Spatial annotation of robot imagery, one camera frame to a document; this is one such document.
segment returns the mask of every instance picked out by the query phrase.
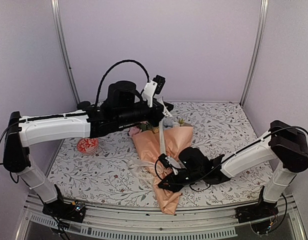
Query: floral tablecloth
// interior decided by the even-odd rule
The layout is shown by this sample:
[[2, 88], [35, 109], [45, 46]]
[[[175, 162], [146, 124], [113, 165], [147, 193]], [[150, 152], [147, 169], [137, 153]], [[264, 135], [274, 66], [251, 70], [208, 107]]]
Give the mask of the floral tablecloth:
[[[174, 118], [183, 118], [194, 126], [192, 146], [210, 159], [238, 150], [256, 138], [236, 103], [175, 102], [171, 113]], [[158, 207], [154, 191], [127, 169], [127, 162], [138, 158], [128, 130], [99, 138], [99, 149], [92, 156], [77, 151], [79, 140], [64, 141], [48, 174], [48, 179], [58, 185], [65, 197], [103, 204]], [[186, 186], [181, 190], [178, 208], [256, 200], [272, 173], [266, 162], [202, 192]], [[200, 190], [206, 186], [197, 183], [193, 188]]]

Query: pink flower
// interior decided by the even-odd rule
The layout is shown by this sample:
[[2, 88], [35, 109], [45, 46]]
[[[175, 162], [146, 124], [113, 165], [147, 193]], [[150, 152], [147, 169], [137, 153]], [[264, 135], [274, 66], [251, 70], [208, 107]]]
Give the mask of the pink flower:
[[137, 126], [133, 126], [129, 129], [128, 135], [132, 138], [134, 135], [139, 134], [141, 132], [141, 129]]

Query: vent grille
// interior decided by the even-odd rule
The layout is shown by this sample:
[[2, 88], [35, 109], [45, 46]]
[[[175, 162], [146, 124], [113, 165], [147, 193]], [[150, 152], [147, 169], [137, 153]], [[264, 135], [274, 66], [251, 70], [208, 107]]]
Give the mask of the vent grille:
[[[47, 216], [45, 217], [32, 213], [30, 219], [35, 223], [57, 228], [57, 223]], [[218, 240], [237, 236], [234, 227], [200, 232], [152, 234], [109, 231], [88, 226], [80, 226], [78, 229], [80, 229], [80, 232], [73, 232], [71, 230], [69, 230], [69, 232], [102, 240]]]

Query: white wall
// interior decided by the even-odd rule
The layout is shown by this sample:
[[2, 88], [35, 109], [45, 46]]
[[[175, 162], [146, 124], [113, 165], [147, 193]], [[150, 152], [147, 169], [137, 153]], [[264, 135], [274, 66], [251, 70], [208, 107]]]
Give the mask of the white wall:
[[[245, 111], [257, 134], [276, 119], [308, 130], [308, 0], [269, 1]], [[308, 169], [291, 187], [308, 236]]]
[[[72, 111], [70, 92], [48, 0], [0, 0], [0, 135], [11, 112], [40, 116]], [[31, 147], [45, 170], [56, 143]], [[0, 166], [0, 240], [15, 238], [28, 188]]]
[[[247, 77], [260, 0], [62, 0], [69, 59], [82, 100], [95, 101], [100, 79], [114, 63], [140, 61], [149, 75], [166, 77], [162, 95], [175, 101], [238, 102]], [[113, 70], [145, 85], [132, 63]]]

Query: robotic arm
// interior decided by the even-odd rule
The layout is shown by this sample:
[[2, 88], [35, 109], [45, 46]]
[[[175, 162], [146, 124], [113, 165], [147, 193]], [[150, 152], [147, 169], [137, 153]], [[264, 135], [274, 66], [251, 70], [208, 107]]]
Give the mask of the robotic arm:
[[85, 208], [77, 201], [63, 201], [60, 189], [53, 185], [36, 166], [30, 155], [33, 144], [66, 138], [98, 138], [122, 131], [139, 122], [148, 121], [158, 126], [173, 105], [153, 98], [159, 94], [165, 78], [156, 76], [148, 81], [140, 94], [130, 81], [118, 81], [108, 87], [107, 99], [99, 107], [81, 102], [75, 112], [47, 115], [21, 116], [13, 112], [5, 139], [3, 166], [16, 173], [44, 203], [43, 213], [57, 219], [83, 222]]
[[[172, 172], [161, 179], [160, 188], [178, 192], [184, 185], [200, 180], [217, 185], [258, 164], [279, 160], [271, 180], [260, 192], [258, 203], [236, 209], [236, 218], [243, 223], [278, 213], [276, 204], [280, 195], [298, 173], [308, 168], [308, 145], [303, 131], [276, 120], [261, 137], [236, 152], [209, 160], [198, 148], [188, 147], [178, 158], [185, 168], [178, 168], [177, 174]], [[168, 159], [161, 155], [158, 161], [174, 169]]]

